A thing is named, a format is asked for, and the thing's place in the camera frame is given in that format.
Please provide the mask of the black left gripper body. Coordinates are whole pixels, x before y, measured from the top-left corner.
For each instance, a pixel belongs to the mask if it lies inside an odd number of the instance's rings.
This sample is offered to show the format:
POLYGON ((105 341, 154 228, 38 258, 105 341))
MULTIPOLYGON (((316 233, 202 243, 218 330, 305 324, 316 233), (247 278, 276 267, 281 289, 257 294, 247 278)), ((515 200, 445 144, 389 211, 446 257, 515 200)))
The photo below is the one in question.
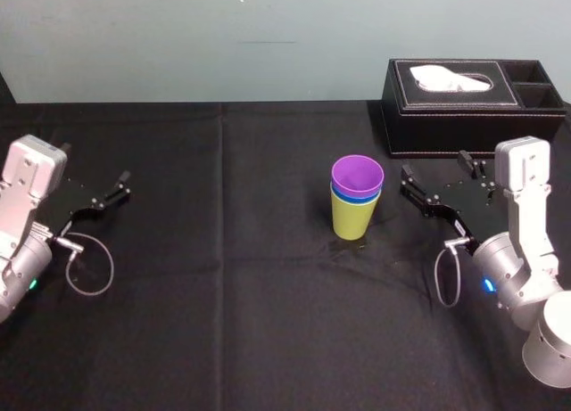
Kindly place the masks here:
POLYGON ((30 195, 29 204, 33 212, 29 234, 37 239, 65 236, 74 224, 97 218, 106 210, 101 196, 70 178, 44 198, 30 195))

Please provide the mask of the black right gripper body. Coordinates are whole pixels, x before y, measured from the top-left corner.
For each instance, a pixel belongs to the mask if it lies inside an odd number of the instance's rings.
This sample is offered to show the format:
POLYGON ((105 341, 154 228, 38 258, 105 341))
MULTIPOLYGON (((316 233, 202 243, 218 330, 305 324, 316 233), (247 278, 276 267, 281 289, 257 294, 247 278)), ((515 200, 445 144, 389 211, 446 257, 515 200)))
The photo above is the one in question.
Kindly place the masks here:
POLYGON ((509 229, 507 211, 497 197, 494 187, 478 180, 461 180, 429 191, 424 212, 446 220, 458 236, 469 239, 468 252, 475 252, 488 239, 509 229))

